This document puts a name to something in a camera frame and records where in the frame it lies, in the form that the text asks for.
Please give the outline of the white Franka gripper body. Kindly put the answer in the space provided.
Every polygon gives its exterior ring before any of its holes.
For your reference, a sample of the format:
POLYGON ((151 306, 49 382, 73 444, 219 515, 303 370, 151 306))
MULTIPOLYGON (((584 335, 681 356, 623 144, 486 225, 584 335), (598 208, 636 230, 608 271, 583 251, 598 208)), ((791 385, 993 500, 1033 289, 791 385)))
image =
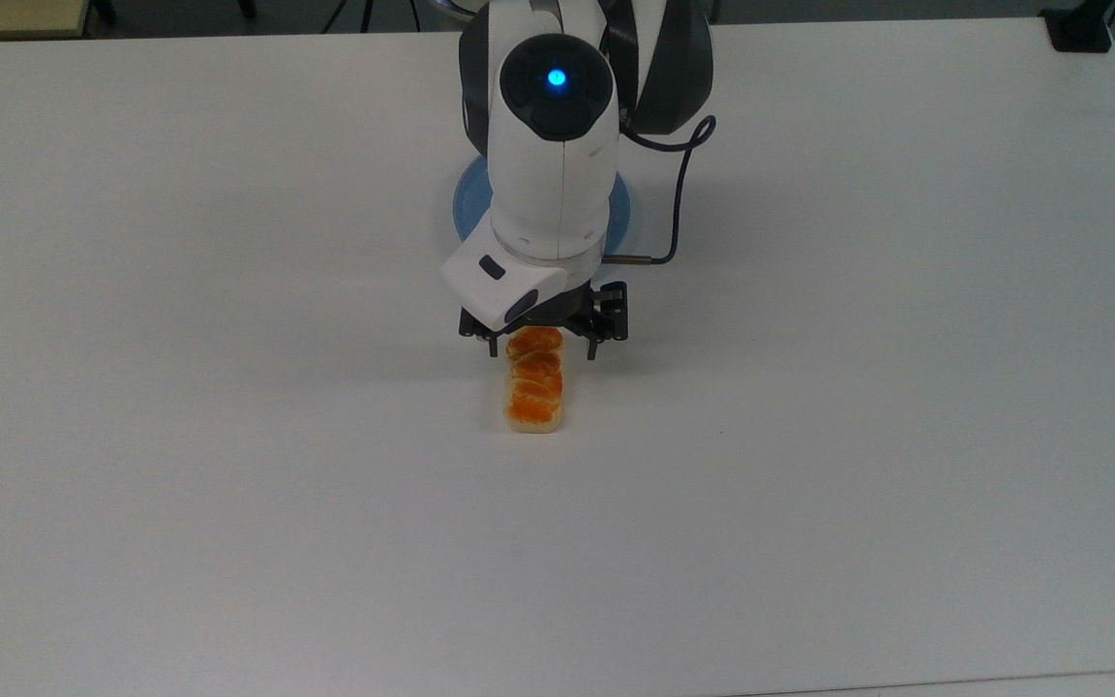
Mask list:
POLYGON ((598 264, 600 246, 545 265, 514 256, 495 235, 471 235, 443 262, 439 273, 462 309, 500 331, 588 281, 598 264))

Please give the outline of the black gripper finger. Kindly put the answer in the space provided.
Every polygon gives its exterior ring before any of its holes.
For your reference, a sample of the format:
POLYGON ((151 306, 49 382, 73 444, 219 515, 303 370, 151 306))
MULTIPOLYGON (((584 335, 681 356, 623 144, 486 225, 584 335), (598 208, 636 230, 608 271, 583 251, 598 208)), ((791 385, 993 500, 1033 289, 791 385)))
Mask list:
POLYGON ((597 360, 598 349, 603 343, 623 343, 631 336, 629 323, 629 292, 623 281, 607 283, 598 289, 588 287, 581 317, 586 339, 586 359, 597 360))
POLYGON ((460 309, 459 317, 459 335, 460 337, 469 337, 471 339, 476 339, 486 343, 488 348, 489 357, 500 357, 500 330, 492 330, 487 325, 484 325, 475 318, 468 309, 460 309))

